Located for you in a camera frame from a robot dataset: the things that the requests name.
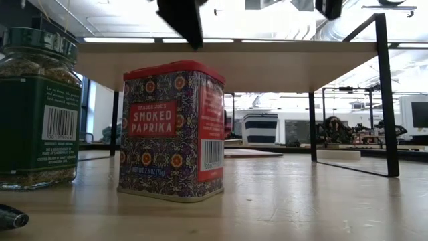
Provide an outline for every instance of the glass spice jar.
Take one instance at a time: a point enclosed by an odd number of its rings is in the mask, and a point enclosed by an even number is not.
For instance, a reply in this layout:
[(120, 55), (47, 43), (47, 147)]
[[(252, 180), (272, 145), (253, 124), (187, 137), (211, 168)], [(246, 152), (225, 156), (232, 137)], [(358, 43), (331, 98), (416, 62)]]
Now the glass spice jar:
[(52, 33), (11, 28), (0, 60), (0, 189), (76, 178), (82, 82), (77, 47)]

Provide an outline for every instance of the barcode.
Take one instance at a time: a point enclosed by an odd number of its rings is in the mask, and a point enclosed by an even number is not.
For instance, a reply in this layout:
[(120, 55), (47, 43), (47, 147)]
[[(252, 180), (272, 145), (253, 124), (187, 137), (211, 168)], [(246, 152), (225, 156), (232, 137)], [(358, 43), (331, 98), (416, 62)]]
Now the barcode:
[(75, 141), (77, 123), (77, 111), (45, 106), (41, 139), (44, 141)]
[(201, 171), (209, 171), (223, 166), (224, 141), (201, 140)]

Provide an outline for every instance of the black metal frame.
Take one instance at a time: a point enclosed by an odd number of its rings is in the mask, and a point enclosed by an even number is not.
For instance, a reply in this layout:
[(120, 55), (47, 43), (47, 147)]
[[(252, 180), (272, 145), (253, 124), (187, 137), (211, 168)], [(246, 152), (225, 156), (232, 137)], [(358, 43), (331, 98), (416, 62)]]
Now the black metal frame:
[(232, 133), (235, 132), (235, 93), (232, 93)]
[[(339, 90), (339, 91), (349, 91), (344, 90), (343, 88), (333, 88), (333, 87), (325, 87), (322, 89), (322, 122), (324, 123), (326, 121), (326, 97), (325, 97), (325, 91), (326, 90)], [(352, 90), (365, 90), (368, 92), (368, 99), (370, 104), (370, 128), (373, 129), (375, 127), (374, 121), (373, 121), (373, 91), (368, 90), (366, 88), (352, 88)]]
[(384, 13), (375, 13), (358, 28), (356, 28), (348, 37), (343, 41), (350, 42), (370, 24), (376, 25), (376, 46), (377, 56), (379, 60), (379, 79), (381, 83), (381, 98), (382, 98), (382, 111), (383, 120), (385, 122), (385, 143), (387, 148), (387, 170), (388, 173), (376, 173), (372, 171), (365, 171), (361, 169), (346, 167), (332, 163), (325, 163), (317, 160), (316, 156), (316, 138), (315, 138), (315, 100), (314, 93), (309, 93), (309, 116), (310, 116), (310, 138), (311, 138), (311, 159), (313, 162), (334, 167), (341, 167), (353, 171), (360, 171), (373, 175), (380, 175), (383, 177), (398, 177), (399, 160), (397, 155), (397, 138), (395, 136), (395, 120), (394, 120), (394, 106), (393, 106), (393, 93), (391, 88), (391, 71), (389, 66), (389, 44), (387, 37), (387, 21)]
[(89, 105), (89, 91), (90, 79), (83, 76), (82, 82), (82, 103), (80, 107), (80, 132), (86, 132), (87, 118), (88, 118), (88, 105)]
[(110, 156), (114, 157), (116, 153), (116, 131), (118, 129), (118, 109), (119, 109), (119, 91), (114, 92), (113, 98), (113, 117), (112, 132), (110, 136)]

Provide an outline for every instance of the white machine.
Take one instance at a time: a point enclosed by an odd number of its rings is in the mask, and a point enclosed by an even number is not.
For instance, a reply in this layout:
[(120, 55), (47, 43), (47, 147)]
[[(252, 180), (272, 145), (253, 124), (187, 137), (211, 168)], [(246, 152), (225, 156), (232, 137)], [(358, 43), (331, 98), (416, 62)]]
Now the white machine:
[(244, 145), (275, 145), (277, 114), (247, 114), (242, 119)]
[(402, 138), (428, 135), (428, 96), (400, 97), (401, 123), (408, 133)]

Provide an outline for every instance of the monitor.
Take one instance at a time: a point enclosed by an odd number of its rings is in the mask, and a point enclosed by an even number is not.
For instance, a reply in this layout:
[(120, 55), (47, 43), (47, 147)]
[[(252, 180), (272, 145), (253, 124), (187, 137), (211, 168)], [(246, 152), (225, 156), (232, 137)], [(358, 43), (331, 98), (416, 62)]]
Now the monitor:
[(413, 127), (428, 128), (428, 102), (412, 102)]

